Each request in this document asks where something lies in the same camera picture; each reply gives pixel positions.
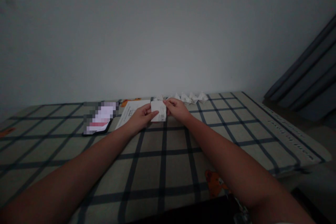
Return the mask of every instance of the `pixelated area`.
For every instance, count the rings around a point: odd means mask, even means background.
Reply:
[[[118,115],[119,102],[84,103],[84,106],[95,107],[90,114],[84,115],[84,134],[92,135],[104,131],[108,123]]]

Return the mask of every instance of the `hand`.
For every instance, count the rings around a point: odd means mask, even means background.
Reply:
[[[136,135],[140,130],[145,128],[147,124],[159,113],[158,110],[151,111],[151,104],[148,103],[138,108],[131,118],[125,123],[125,127],[132,135]]]
[[[169,98],[168,100],[164,100],[163,103],[168,109],[167,115],[172,115],[176,120],[183,124],[190,118],[190,116],[192,116],[181,100]]]

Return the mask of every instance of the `orange cartoon print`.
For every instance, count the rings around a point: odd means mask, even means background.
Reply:
[[[121,104],[121,107],[125,107],[128,101],[132,101],[132,100],[127,100],[127,99],[124,100],[124,101],[122,102],[122,104]]]
[[[9,128],[9,129],[6,129],[6,130],[0,132],[0,138],[1,138],[1,137],[4,137],[4,136],[6,136],[6,135],[8,135],[8,134],[11,133],[13,130],[15,130],[15,128]]]
[[[210,199],[216,198],[222,189],[228,190],[228,187],[224,184],[217,172],[206,170],[205,177],[208,182]]]

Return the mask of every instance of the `white paper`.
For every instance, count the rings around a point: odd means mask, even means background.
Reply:
[[[201,102],[201,103],[205,103],[207,100],[209,100],[208,96],[203,93],[203,91],[199,94],[198,96],[198,100]]]
[[[133,113],[138,108],[140,108],[143,105],[146,105],[150,102],[151,102],[150,100],[139,100],[139,101],[129,101],[129,102],[127,102],[126,107],[125,107],[124,111],[122,112],[121,118],[120,118],[120,120],[119,120],[115,129],[118,129],[121,126],[123,126],[125,123],[127,123],[127,121],[131,118]]]
[[[164,100],[162,94],[153,99],[153,101],[159,101],[159,100]]]
[[[167,107],[163,101],[151,101],[150,107],[152,112],[158,110],[159,113],[151,120],[152,122],[163,122],[167,118]]]
[[[185,93],[181,94],[181,101],[183,101],[185,105],[189,105],[191,103],[191,99]]]
[[[175,94],[174,98],[177,99],[177,100],[181,100],[181,98],[179,97],[179,95],[177,93]]]
[[[194,105],[198,102],[198,97],[194,95],[192,92],[190,92],[189,98],[191,99],[191,103]]]

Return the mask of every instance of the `checkered tablecloth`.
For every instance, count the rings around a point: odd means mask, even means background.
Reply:
[[[245,93],[208,97],[188,110],[274,176],[331,160],[318,142]],[[16,128],[0,138],[1,205],[108,134],[82,136],[83,115],[92,109],[83,103],[32,106],[1,124],[1,130]],[[130,140],[70,222],[124,223],[207,200],[206,170],[215,171],[194,137],[168,117]]]

